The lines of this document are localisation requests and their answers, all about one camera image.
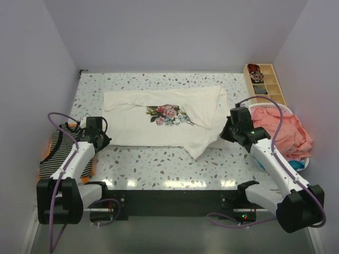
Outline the white floral print t-shirt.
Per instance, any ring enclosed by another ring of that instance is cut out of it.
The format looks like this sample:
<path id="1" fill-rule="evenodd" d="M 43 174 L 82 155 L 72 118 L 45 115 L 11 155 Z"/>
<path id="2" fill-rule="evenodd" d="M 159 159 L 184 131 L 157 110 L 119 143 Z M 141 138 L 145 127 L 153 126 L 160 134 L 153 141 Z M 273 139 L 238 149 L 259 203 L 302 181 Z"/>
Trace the white floral print t-shirt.
<path id="1" fill-rule="evenodd" d="M 230 110 L 221 86 L 105 92 L 102 116 L 112 146 L 182 147 L 196 159 L 224 149 Z"/>

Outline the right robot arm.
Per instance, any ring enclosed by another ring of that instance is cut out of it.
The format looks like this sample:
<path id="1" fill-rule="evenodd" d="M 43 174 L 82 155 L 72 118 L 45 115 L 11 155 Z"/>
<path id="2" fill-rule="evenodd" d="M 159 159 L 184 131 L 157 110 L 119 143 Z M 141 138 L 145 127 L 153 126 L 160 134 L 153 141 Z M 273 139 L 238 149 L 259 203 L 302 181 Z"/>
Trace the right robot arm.
<path id="1" fill-rule="evenodd" d="M 248 108 L 231 109 L 220 137 L 244 147 L 264 167 L 279 190 L 278 193 L 267 190 L 251 180 L 238 185 L 234 204 L 243 208 L 251 204 L 265 208 L 275 215 L 287 233 L 326 222 L 323 189 L 311 185 L 291 167 L 269 134 L 263 128 L 254 127 Z"/>

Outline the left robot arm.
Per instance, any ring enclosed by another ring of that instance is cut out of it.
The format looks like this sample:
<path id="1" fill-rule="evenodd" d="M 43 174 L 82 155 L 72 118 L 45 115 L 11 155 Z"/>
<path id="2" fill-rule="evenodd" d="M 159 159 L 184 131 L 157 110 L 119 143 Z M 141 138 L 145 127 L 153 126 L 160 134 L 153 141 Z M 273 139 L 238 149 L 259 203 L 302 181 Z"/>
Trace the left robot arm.
<path id="1" fill-rule="evenodd" d="M 41 224 L 77 224 L 92 203 L 105 207 L 110 195 L 102 184 L 83 179 L 90 175 L 95 155 L 110 144 L 108 122 L 88 116 L 85 125 L 57 126 L 49 153 L 40 162 L 37 183 L 38 220 Z"/>

